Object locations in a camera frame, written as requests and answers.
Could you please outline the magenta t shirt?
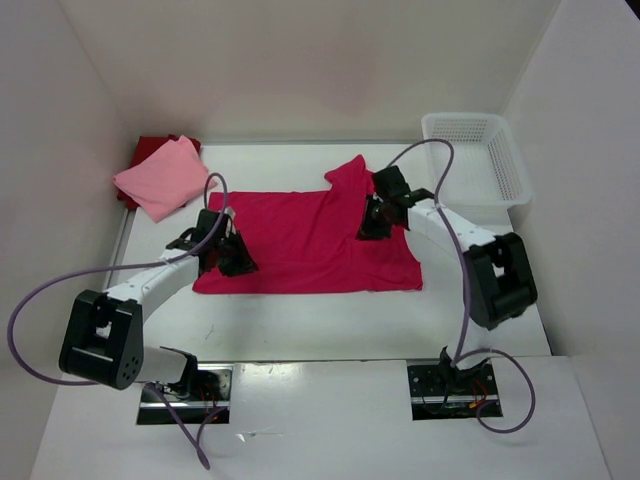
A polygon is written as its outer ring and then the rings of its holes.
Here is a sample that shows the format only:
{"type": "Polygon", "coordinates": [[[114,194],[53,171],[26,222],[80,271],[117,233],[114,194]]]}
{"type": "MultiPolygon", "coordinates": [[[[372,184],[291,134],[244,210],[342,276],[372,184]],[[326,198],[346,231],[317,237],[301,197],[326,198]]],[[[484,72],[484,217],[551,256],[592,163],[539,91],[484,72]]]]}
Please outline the magenta t shirt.
{"type": "Polygon", "coordinates": [[[359,291],[418,291],[420,262],[412,255],[402,228],[389,238],[357,237],[367,195],[373,191],[365,159],[325,173],[330,187],[312,192],[232,192],[209,197],[209,205],[227,204],[235,226],[258,265],[257,271],[226,277],[203,274],[194,292],[218,294],[334,294],[359,291]]]}

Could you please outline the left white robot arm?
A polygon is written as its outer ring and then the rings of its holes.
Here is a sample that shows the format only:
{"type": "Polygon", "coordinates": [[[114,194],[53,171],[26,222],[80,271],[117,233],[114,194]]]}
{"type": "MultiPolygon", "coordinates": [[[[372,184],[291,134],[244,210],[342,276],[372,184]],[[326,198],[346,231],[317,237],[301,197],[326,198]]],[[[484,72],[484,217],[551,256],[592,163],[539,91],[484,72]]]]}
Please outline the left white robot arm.
{"type": "Polygon", "coordinates": [[[202,375],[197,357],[144,342],[144,324],[182,288],[216,269],[227,277],[258,270],[238,231],[216,234],[195,255],[195,243],[178,238],[159,264],[103,292],[85,290],[74,300],[59,367],[84,380],[124,390],[135,382],[159,383],[180,400],[194,396],[202,375]]]}

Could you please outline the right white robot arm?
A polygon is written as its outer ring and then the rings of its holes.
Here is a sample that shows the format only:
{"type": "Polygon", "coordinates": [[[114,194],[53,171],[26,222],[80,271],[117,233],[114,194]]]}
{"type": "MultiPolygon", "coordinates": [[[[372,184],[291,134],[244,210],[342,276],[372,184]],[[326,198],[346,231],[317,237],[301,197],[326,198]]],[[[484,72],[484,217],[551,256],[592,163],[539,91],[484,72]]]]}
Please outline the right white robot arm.
{"type": "Polygon", "coordinates": [[[424,189],[405,198],[366,197],[357,238],[380,241],[395,227],[417,233],[460,263],[463,320],[457,340],[439,356],[438,377],[447,393],[469,388],[479,374],[495,331],[522,316],[537,301],[523,240],[479,227],[427,197],[424,189]]]}

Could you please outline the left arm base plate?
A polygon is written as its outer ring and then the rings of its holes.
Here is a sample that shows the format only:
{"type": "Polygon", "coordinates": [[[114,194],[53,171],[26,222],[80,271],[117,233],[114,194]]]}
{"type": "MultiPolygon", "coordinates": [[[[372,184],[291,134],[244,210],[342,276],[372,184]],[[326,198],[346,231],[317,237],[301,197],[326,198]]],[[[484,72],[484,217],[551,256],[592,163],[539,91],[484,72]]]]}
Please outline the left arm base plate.
{"type": "MultiPolygon", "coordinates": [[[[200,424],[213,414],[212,424],[228,424],[234,365],[202,362],[189,391],[176,391],[167,384],[157,389],[186,425],[200,424]]],[[[175,419],[165,403],[152,389],[142,389],[136,424],[139,426],[171,425],[175,419]]]]}

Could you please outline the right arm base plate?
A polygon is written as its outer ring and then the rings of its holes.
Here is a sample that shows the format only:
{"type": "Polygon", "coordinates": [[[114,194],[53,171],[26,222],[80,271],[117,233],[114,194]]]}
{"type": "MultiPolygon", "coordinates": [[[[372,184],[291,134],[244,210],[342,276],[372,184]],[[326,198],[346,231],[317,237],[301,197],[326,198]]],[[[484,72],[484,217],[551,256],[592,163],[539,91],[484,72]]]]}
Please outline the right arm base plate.
{"type": "Polygon", "coordinates": [[[457,420],[503,416],[494,370],[485,363],[461,386],[447,386],[435,361],[406,367],[413,421],[457,420]]]}

